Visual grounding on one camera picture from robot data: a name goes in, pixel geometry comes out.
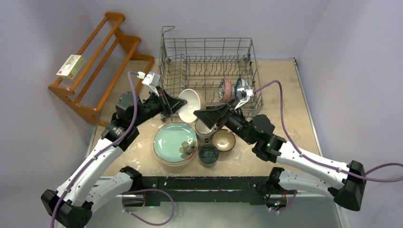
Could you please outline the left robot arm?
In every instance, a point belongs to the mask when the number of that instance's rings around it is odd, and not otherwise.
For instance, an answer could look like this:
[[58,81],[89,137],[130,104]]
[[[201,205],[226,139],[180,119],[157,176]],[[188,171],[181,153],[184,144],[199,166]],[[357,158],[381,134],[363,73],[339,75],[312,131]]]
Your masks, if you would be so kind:
[[144,101],[134,90],[123,93],[111,122],[85,161],[56,190],[45,190],[41,201],[51,216],[51,227],[57,221],[67,228],[83,228],[99,207],[117,195],[146,191],[141,173],[129,166],[108,181],[95,184],[139,135],[139,125],[158,114],[171,117],[187,104],[160,87],[156,91]]

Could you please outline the blue white pattern bowl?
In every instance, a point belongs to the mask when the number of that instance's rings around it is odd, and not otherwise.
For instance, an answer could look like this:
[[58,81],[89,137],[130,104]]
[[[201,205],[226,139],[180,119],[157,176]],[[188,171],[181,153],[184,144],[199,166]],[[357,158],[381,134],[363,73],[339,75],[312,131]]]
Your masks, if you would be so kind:
[[244,88],[245,90],[249,89],[249,84],[247,82],[247,80],[242,79],[242,78],[238,78],[236,85],[234,87],[234,93],[235,93],[235,97],[238,99],[239,97],[239,93],[238,93],[238,89],[239,88]]

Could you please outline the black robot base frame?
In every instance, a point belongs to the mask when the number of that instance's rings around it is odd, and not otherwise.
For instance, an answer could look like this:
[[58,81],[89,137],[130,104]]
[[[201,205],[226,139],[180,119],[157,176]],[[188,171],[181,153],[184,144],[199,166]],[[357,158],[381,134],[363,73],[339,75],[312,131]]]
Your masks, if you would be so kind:
[[140,194],[146,206],[161,202],[249,203],[282,208],[294,190],[280,187],[280,168],[269,176],[143,176],[128,166],[120,170],[133,179],[124,195]]

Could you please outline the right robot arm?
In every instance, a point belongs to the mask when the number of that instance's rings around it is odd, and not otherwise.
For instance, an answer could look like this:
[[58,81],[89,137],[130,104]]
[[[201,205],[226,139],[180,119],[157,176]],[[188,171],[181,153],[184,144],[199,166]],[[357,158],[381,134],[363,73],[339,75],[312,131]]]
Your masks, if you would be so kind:
[[352,160],[338,162],[297,147],[291,140],[274,134],[275,126],[265,114],[247,120],[235,110],[237,102],[194,111],[208,128],[226,126],[244,142],[252,144],[252,152],[266,162],[285,164],[305,172],[302,177],[275,167],[267,180],[272,193],[281,190],[302,190],[331,197],[339,206],[359,211],[365,192],[365,170]]

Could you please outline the brown floral pattern bowl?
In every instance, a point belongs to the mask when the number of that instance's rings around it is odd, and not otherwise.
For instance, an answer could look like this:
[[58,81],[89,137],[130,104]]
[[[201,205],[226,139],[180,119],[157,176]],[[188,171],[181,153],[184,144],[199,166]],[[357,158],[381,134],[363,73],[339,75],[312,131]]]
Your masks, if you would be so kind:
[[227,79],[222,79],[219,85],[219,99],[221,102],[228,102],[232,99],[233,86]]

